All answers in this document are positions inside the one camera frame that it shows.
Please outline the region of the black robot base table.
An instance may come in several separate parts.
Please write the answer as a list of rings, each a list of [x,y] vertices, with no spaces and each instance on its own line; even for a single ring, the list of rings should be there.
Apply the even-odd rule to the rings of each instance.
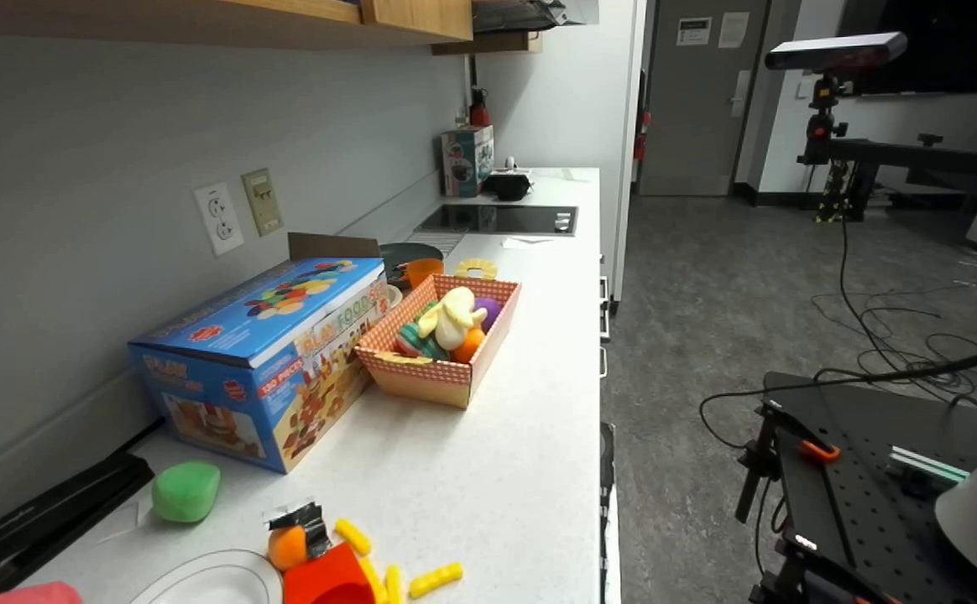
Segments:
[[[745,445],[745,520],[779,485],[781,563],[750,604],[977,604],[977,572],[948,545],[933,504],[977,468],[977,404],[933,404],[861,384],[770,374]]]

